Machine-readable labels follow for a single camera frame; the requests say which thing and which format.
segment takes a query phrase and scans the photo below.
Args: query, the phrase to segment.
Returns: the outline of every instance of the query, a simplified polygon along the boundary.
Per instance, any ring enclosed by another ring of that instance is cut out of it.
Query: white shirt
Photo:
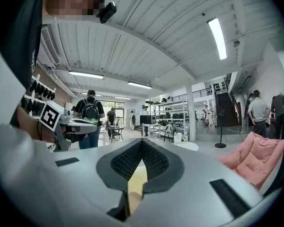
[[[149,114],[145,109],[142,109],[142,111],[140,112],[140,115],[149,115]]]
[[[255,122],[261,122],[266,119],[267,110],[270,110],[268,104],[261,98],[256,97],[249,105],[248,112],[253,113]]]
[[[131,114],[129,115],[129,119],[130,119],[130,120],[132,120],[133,115],[134,115],[134,113],[131,113]]]

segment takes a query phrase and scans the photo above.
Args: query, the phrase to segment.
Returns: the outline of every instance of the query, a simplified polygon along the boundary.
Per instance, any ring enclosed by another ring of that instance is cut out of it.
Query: floor
[[[132,138],[140,138],[141,132],[140,131],[123,130],[122,136],[123,136],[124,140],[132,139]],[[156,140],[163,141],[164,138],[160,137],[160,138],[156,138]],[[122,141],[122,139],[121,138],[119,139],[118,136],[115,137],[115,139],[113,139],[113,143],[119,142],[119,141]],[[235,148],[237,148],[240,145],[242,140],[238,140],[235,143],[234,143],[234,140],[232,142],[227,141],[227,146],[225,148],[216,148],[214,145],[217,142],[213,142],[213,141],[196,140],[196,141],[192,141],[192,142],[199,146],[199,150],[198,150],[199,152],[207,154],[211,157],[221,157],[221,156],[227,155],[227,154],[231,153],[232,151],[234,151]],[[111,141],[108,139],[108,135],[106,135],[105,143],[106,143],[106,145],[111,144]],[[99,140],[98,146],[99,147],[103,146],[102,140]],[[80,148],[79,148],[78,142],[71,144],[71,150],[79,150],[79,149]]]

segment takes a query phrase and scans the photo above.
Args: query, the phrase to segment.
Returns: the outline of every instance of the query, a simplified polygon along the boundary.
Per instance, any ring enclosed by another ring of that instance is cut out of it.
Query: window
[[[118,124],[124,124],[124,103],[120,102],[111,102],[111,101],[100,101],[103,110],[105,113],[105,119],[107,118],[107,113],[111,110],[111,108],[115,109],[115,121],[118,121]]]

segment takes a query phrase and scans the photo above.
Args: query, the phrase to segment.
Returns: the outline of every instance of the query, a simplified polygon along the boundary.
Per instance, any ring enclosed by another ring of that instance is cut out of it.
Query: white ceiling
[[[117,5],[106,24],[44,18],[61,60],[55,73],[73,92],[95,88],[133,99],[159,95],[259,62],[267,40],[284,35],[284,20],[270,0],[106,1]],[[226,42],[222,61],[207,24],[214,17]],[[233,47],[234,40],[239,47]],[[41,45],[38,60],[49,65],[45,53]],[[68,65],[105,79],[69,75]],[[128,81],[150,83],[154,89]]]

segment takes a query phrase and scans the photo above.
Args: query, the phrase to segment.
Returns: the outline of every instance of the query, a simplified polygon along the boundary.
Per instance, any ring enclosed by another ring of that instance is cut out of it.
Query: stair railing
[[[241,111],[241,103],[237,102],[232,92],[230,92],[232,106],[234,109],[237,109],[238,118],[239,118],[239,126],[242,126],[242,111]]]

